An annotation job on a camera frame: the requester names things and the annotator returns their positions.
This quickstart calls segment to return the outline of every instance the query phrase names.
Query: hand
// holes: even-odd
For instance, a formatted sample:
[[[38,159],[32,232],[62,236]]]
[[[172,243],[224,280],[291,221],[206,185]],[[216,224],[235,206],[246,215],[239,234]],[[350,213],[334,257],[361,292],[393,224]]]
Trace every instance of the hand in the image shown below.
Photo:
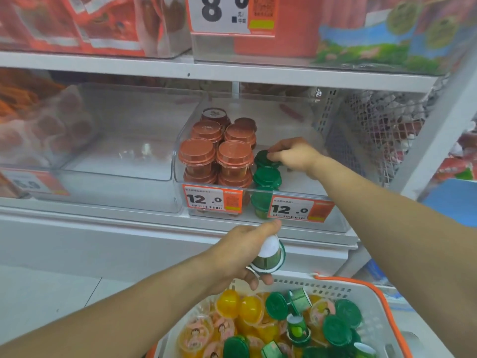
[[[312,174],[313,165],[324,158],[302,137],[282,139],[271,146],[268,152],[267,158],[270,161],[280,161],[295,171],[305,172],[311,179],[316,179]]]
[[[257,257],[265,239],[278,233],[280,227],[279,220],[262,223],[259,227],[236,226],[207,250],[208,260],[214,262],[214,269],[218,272],[218,281],[210,289],[210,294],[221,293],[235,278],[245,280],[250,289],[255,290],[259,280],[246,266]],[[270,274],[263,274],[260,278],[266,285],[273,283]]]

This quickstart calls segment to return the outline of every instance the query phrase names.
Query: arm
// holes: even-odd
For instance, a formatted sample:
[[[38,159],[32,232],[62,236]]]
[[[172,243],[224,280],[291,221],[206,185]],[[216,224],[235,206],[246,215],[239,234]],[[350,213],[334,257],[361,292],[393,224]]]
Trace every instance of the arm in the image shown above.
[[[232,279],[258,287],[245,269],[280,222],[233,228],[213,247],[90,307],[0,347],[0,357],[139,358],[195,304],[226,289]],[[263,275],[266,284],[271,275]]]
[[[456,357],[477,357],[477,230],[390,192],[302,138],[268,158],[321,182],[388,279]]]

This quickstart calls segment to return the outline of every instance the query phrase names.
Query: white shelf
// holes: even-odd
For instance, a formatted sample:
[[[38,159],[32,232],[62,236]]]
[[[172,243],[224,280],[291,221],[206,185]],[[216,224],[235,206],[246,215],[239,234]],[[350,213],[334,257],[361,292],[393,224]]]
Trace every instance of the white shelf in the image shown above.
[[[411,92],[428,92],[436,81],[432,76],[383,72],[194,63],[190,54],[175,59],[132,59],[1,51],[0,67]]]

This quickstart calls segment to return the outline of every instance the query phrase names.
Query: number 8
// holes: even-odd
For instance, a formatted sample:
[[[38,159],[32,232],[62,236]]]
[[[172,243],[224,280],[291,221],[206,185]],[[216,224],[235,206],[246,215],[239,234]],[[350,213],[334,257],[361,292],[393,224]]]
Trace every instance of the number 8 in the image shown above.
[[[222,10],[220,9],[220,7],[218,7],[218,4],[220,4],[220,0],[212,0],[212,2],[210,2],[209,0],[202,0],[202,3],[205,5],[202,8],[202,16],[204,17],[204,19],[209,22],[219,21],[222,17]]]

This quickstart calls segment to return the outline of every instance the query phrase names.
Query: price label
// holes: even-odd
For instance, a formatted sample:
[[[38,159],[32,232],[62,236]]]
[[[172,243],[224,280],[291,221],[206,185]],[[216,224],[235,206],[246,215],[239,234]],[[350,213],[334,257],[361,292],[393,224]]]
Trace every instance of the price label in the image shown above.
[[[48,193],[63,196],[70,195],[61,183],[49,172],[2,168],[0,169],[0,173],[25,192]]]
[[[268,217],[325,222],[333,207],[331,201],[273,195]]]
[[[187,0],[192,34],[273,36],[278,0]]]
[[[242,212],[242,194],[238,189],[183,185],[188,207],[192,209]]]

